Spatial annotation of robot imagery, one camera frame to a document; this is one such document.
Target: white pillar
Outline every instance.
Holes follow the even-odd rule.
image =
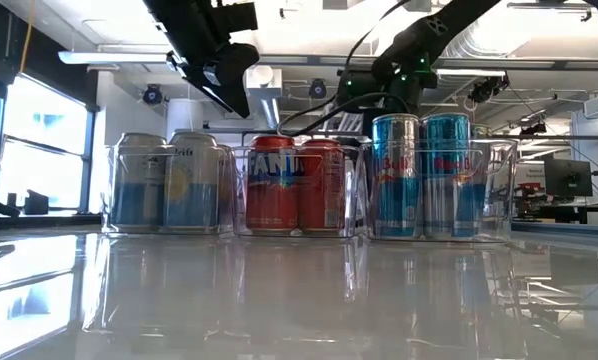
[[[176,129],[203,129],[203,104],[197,100],[172,99],[168,103],[166,138],[170,141]]]

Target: glossy white table surface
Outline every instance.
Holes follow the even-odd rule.
[[[598,359],[598,245],[514,238],[0,233],[0,357]]]

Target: yellow cable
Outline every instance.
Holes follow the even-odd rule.
[[[21,53],[21,66],[19,72],[26,69],[26,58],[28,57],[28,47],[30,46],[30,37],[32,35],[32,22],[35,19],[35,0],[30,0],[30,13],[28,14],[28,32],[26,33],[26,42],[23,44],[23,53]]]

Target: plastic organizer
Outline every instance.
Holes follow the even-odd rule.
[[[107,151],[103,232],[232,231],[235,162],[228,147],[112,146]]]
[[[359,148],[233,148],[237,163],[234,233],[348,238],[357,211]]]
[[[517,143],[470,140],[362,147],[366,235],[375,240],[509,241]]]

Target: energy drink can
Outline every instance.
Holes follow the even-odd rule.
[[[464,114],[424,119],[424,235],[456,241],[475,235],[470,122]]]
[[[337,140],[315,139],[300,151],[305,172],[299,187],[299,225],[306,232],[336,232],[345,226],[345,160]]]
[[[175,130],[174,156],[166,165],[164,226],[171,231],[217,230],[219,160],[211,135]]]
[[[297,228],[303,163],[294,140],[261,136],[248,153],[246,227],[253,233],[289,234]]]
[[[419,119],[408,114],[380,116],[372,122],[371,218],[377,238],[421,236],[420,160],[416,154]]]
[[[110,225],[118,231],[156,230],[162,222],[166,140],[125,133],[114,155]]]

